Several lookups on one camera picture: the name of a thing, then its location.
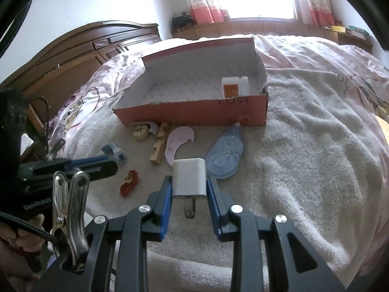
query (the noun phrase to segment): white power adapter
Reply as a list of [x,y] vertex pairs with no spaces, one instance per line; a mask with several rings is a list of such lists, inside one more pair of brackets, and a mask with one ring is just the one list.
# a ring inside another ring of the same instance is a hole
[[177,159],[173,162],[173,197],[206,197],[207,169],[202,158]]

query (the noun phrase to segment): cardboard box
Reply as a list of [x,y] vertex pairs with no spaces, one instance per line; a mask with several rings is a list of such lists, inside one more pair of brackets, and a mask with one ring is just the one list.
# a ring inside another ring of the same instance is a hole
[[[123,125],[265,125],[267,73],[254,39],[227,38],[162,50],[142,58],[145,72],[114,107]],[[223,77],[247,76],[250,95],[223,98]]]

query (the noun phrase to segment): wooden headboard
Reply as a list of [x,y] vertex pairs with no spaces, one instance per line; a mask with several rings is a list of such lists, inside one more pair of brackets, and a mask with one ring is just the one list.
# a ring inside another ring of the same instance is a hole
[[[125,21],[95,22],[76,28],[43,48],[33,59],[0,83],[15,87],[29,100],[49,103],[49,119],[107,60],[125,50],[159,42],[157,24]],[[31,103],[28,118],[39,134],[44,132],[45,105]]]

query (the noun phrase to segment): wooden block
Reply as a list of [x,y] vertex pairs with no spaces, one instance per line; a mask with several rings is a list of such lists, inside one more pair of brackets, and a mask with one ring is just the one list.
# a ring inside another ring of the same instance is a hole
[[166,139],[157,139],[154,144],[154,154],[150,157],[150,162],[152,164],[160,164],[162,161],[162,156],[165,154],[165,142]]
[[168,132],[169,132],[170,125],[167,122],[162,122],[161,126],[159,127],[158,135],[157,138],[163,138],[163,137],[168,137]]
[[136,125],[134,129],[134,138],[136,140],[145,140],[150,133],[150,128],[147,124]]

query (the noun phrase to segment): wooden furniture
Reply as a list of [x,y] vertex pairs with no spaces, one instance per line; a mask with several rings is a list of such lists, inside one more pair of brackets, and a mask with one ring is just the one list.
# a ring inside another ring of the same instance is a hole
[[370,54],[373,48],[370,41],[363,40],[348,33],[333,32],[322,27],[314,27],[295,21],[265,20],[260,18],[206,24],[179,29],[172,34],[175,38],[185,38],[188,40],[198,40],[202,37],[231,36],[235,34],[316,36],[326,38],[339,45],[358,46]]
[[[29,100],[45,98],[52,119],[103,63],[125,50],[136,51],[160,40],[157,24],[125,21],[87,24],[51,42],[0,83],[0,88],[16,87]],[[27,128],[34,128],[42,136],[45,119],[44,102],[31,102]],[[29,135],[33,137],[37,133],[29,132]]]

